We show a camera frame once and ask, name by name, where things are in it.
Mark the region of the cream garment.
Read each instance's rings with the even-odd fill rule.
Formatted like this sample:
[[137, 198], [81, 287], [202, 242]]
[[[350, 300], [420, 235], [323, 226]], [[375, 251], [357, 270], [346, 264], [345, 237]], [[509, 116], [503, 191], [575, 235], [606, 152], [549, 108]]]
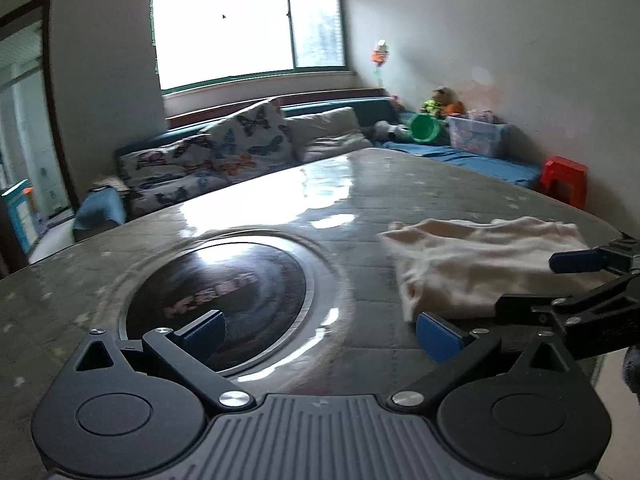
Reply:
[[407, 323], [422, 312], [445, 320], [492, 318], [504, 294], [575, 295], [614, 278], [605, 271], [550, 270], [556, 252], [587, 248], [574, 223], [425, 219], [413, 226], [394, 222], [378, 239], [393, 260]]

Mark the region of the round black induction cooktop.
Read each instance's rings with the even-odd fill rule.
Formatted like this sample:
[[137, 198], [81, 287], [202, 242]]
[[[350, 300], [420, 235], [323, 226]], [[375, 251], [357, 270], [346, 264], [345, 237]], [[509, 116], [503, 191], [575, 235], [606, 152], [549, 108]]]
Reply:
[[185, 250], [151, 272], [127, 298], [122, 339], [153, 328], [181, 330], [211, 310], [226, 323], [221, 342], [206, 340], [196, 357], [233, 375], [270, 358], [302, 327], [314, 304], [312, 253], [291, 237], [234, 233]]

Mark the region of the red plastic stool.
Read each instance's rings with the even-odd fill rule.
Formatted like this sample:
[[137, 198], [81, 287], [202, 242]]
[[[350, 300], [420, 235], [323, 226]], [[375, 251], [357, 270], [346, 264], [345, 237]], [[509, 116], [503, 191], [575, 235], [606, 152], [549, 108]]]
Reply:
[[548, 157], [542, 165], [537, 190], [564, 204], [585, 209], [588, 167], [565, 157]]

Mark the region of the blue folded blanket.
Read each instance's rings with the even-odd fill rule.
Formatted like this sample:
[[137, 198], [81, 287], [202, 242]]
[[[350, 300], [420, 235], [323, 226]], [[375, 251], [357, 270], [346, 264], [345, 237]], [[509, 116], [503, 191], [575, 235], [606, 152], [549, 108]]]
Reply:
[[126, 209], [119, 192], [111, 186], [91, 190], [76, 211], [73, 231], [77, 236], [92, 235], [122, 226]]

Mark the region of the clear plastic storage box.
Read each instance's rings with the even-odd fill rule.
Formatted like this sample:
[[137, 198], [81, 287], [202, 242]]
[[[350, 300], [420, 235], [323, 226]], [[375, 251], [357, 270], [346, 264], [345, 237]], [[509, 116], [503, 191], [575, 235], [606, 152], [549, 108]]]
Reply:
[[450, 145], [464, 151], [491, 158], [506, 154], [511, 126], [494, 122], [479, 122], [464, 117], [449, 116], [446, 120]]

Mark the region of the grey quilted star tablecloth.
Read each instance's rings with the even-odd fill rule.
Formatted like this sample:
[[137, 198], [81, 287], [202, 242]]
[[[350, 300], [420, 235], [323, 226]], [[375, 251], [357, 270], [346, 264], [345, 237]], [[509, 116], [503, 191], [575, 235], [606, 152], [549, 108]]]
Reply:
[[1, 474], [38, 479], [32, 412], [88, 330], [118, 331], [138, 284], [179, 252], [227, 233], [276, 233], [325, 256], [346, 298], [317, 310], [262, 366], [254, 393], [390, 394], [430, 369], [402, 318], [393, 263], [378, 238], [391, 223], [573, 223], [598, 246], [618, 231], [528, 188], [382, 148], [268, 174], [208, 193], [70, 246], [1, 283]]

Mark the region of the butterfly print cushion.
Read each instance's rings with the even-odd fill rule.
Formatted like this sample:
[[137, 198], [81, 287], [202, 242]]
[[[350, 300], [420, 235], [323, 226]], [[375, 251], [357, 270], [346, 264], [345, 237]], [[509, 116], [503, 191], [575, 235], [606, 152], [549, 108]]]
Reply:
[[291, 130], [276, 101], [262, 101], [193, 136], [119, 156], [134, 217], [294, 165]]

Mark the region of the green plastic basin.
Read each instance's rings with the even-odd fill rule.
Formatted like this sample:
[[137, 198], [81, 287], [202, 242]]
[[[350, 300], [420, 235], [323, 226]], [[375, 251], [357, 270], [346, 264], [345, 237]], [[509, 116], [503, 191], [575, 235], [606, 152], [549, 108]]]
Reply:
[[411, 139], [420, 144], [432, 144], [440, 135], [440, 123], [427, 113], [414, 114], [407, 122]]

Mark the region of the plush toy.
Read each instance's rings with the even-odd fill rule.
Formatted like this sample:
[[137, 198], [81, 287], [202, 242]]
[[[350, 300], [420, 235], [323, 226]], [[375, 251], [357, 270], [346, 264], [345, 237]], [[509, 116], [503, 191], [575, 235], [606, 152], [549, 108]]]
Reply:
[[431, 97], [423, 103], [421, 112], [436, 119], [446, 119], [449, 116], [463, 116], [465, 108], [460, 101], [454, 98], [454, 92], [447, 87], [440, 86], [435, 88]]

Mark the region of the beige pillow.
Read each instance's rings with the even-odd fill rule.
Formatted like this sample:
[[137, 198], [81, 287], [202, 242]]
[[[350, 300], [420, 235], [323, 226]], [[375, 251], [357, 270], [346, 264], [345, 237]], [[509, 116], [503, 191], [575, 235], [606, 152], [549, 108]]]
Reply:
[[285, 119], [296, 159], [302, 164], [372, 148], [352, 107]]

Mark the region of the colourful pinwheel toy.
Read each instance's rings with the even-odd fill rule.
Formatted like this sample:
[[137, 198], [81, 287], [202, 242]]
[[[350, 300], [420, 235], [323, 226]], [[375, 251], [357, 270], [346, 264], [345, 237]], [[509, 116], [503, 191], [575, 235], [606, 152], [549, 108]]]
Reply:
[[378, 40], [371, 52], [371, 62], [374, 65], [376, 82], [380, 88], [383, 87], [382, 67], [387, 62], [389, 55], [390, 50], [388, 50], [387, 42], [384, 39]]

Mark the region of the window with green frame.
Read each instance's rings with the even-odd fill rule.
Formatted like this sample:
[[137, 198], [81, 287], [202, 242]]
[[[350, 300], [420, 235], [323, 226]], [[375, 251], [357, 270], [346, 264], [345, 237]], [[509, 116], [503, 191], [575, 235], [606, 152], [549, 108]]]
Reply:
[[342, 0], [151, 0], [151, 22], [163, 93], [347, 66]]

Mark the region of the dark wooden door frame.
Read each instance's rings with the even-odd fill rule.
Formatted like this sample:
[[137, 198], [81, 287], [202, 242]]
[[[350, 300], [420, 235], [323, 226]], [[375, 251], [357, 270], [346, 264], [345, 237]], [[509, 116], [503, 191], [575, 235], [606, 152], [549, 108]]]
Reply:
[[1, 183], [27, 180], [50, 219], [77, 209], [53, 99], [51, 0], [32, 0], [1, 18]]

